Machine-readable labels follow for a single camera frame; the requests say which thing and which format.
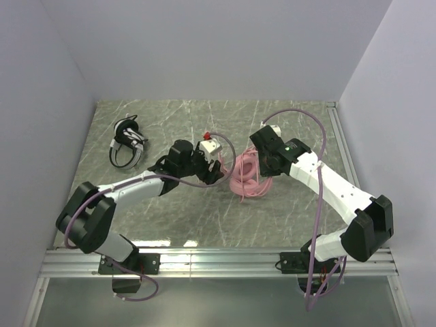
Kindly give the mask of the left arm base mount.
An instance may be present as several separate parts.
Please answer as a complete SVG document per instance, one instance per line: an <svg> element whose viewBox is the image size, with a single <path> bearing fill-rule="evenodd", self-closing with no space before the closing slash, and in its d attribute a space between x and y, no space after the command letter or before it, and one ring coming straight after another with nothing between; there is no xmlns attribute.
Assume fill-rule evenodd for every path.
<svg viewBox="0 0 436 327"><path fill-rule="evenodd" d="M131 254L124 262L117 262L103 255L97 274L112 277L112 291L116 297L126 302L142 302L152 299L159 291L159 284L152 276L159 273L160 259L158 253L138 252ZM132 298L145 281L150 282L155 289L143 298Z"/></svg>

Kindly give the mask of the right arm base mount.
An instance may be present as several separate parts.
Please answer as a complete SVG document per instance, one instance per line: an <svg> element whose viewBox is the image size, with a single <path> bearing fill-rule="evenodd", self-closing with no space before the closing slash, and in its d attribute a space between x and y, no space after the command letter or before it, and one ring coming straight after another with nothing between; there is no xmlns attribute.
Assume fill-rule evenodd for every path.
<svg viewBox="0 0 436 327"><path fill-rule="evenodd" d="M304 275L309 273L309 252L280 252L279 260L275 263L275 268L285 275ZM316 295L325 282L327 275L335 267L338 258L329 259L325 262L314 260L313 278L311 291Z"/></svg>

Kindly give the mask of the pink headphones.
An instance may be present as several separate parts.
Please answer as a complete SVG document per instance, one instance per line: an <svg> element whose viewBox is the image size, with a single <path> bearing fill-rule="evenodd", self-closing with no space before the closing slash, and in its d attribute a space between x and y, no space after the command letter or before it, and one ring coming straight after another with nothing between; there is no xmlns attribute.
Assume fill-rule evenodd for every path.
<svg viewBox="0 0 436 327"><path fill-rule="evenodd" d="M258 152L254 146L245 149L237 158L230 177L230 190L245 198L259 198L265 196L272 187L272 178L260 180Z"/></svg>

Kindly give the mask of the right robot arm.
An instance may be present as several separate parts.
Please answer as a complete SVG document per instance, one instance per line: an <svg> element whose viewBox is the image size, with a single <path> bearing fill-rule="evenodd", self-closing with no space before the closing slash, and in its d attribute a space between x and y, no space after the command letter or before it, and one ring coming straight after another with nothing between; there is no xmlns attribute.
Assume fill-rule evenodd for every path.
<svg viewBox="0 0 436 327"><path fill-rule="evenodd" d="M285 174L306 185L342 218L346 228L320 235L303 251L318 262L349 256L366 262L394 234L392 202L360 190L320 161L299 139L284 142L267 125L250 137L255 146L263 177Z"/></svg>

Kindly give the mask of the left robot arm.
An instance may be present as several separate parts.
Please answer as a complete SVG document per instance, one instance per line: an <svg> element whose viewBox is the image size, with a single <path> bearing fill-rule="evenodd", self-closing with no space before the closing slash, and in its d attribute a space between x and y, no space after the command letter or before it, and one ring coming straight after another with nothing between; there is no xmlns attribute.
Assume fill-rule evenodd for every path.
<svg viewBox="0 0 436 327"><path fill-rule="evenodd" d="M217 161L221 150L221 144L214 138L196 145L177 140L167 155L133 178L111 185L82 183L61 211L56 227L66 237L66 243L83 253L96 252L117 262L135 262L137 247L110 230L114 214L141 200L172 191L188 176L196 176L203 186L215 184L224 176Z"/></svg>

